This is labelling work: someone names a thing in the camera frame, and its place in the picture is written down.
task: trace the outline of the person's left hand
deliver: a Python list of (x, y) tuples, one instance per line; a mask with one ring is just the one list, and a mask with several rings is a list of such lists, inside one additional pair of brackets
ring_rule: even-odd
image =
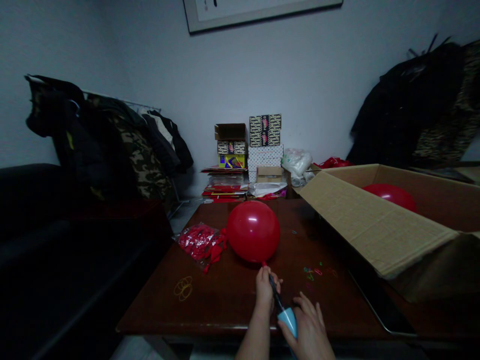
[(259, 311), (269, 311), (271, 315), (274, 311), (274, 292), (270, 285), (269, 275), (273, 277), (273, 281), (276, 285), (276, 291), (280, 294), (280, 284), (283, 283), (283, 279), (279, 279), (277, 274), (272, 272), (268, 266), (264, 266), (260, 269), (256, 275), (256, 303), (255, 307)]

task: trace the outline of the picture frame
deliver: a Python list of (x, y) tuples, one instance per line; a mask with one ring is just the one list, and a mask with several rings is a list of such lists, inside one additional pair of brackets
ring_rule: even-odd
[(190, 34), (258, 22), (319, 9), (343, 0), (183, 0)]

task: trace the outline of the table leg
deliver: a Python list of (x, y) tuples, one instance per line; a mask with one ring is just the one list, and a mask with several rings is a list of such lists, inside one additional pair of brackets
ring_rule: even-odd
[(162, 357), (163, 360), (179, 360), (170, 345), (168, 345), (161, 336), (145, 335), (143, 338)]

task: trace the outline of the clothing rack rail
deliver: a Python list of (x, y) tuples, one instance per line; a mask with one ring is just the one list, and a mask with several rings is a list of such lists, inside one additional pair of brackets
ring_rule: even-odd
[[(34, 83), (46, 84), (45, 81), (42, 81), (42, 80), (40, 80), (39, 78), (33, 77), (33, 76), (30, 75), (30, 74), (25, 75), (25, 79), (27, 79), (28, 81), (34, 82)], [(159, 108), (159, 107), (154, 107), (154, 106), (150, 106), (150, 105), (144, 105), (144, 104), (141, 104), (141, 103), (138, 103), (138, 102), (121, 99), (121, 98), (116, 97), (116, 96), (105, 95), (105, 94), (102, 94), (102, 93), (99, 93), (99, 92), (95, 92), (95, 91), (84, 90), (84, 89), (80, 89), (80, 90), (81, 90), (82, 93), (84, 93), (84, 94), (97, 95), (97, 96), (101, 96), (101, 97), (103, 97), (103, 98), (117, 99), (117, 100), (120, 100), (120, 101), (122, 101), (122, 102), (124, 102), (124, 103), (127, 103), (127, 104), (137, 105), (137, 106), (141, 106), (141, 107), (144, 107), (144, 108), (149, 108), (149, 109), (158, 110), (158, 112), (161, 112), (161, 111), (162, 111), (162, 109)]]

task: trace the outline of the deflated red balloon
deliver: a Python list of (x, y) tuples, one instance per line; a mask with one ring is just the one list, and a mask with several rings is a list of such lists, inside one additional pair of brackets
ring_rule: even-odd
[(388, 200), (389, 202), (397, 204), (410, 211), (417, 211), (414, 198), (401, 187), (390, 184), (372, 184), (365, 186), (363, 190), (375, 194), (382, 199)]
[(230, 213), (226, 235), (238, 256), (248, 262), (261, 263), (275, 253), (280, 240), (280, 225), (268, 205), (245, 201)]

